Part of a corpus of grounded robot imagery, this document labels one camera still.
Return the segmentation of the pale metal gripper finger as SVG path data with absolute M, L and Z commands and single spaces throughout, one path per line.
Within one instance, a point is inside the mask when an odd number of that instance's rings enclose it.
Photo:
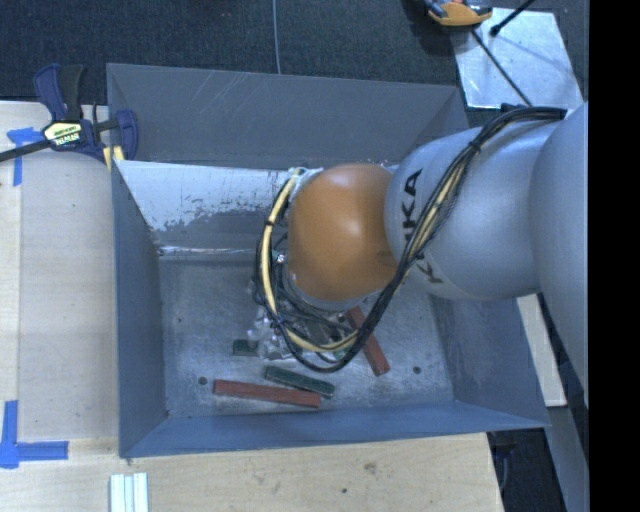
M 259 341 L 257 355 L 268 361 L 287 360 L 294 357 L 287 343 L 280 338 Z
M 253 323 L 248 329 L 249 338 L 277 338 L 279 329 L 272 325 L 272 319 L 264 307 L 258 307 Z

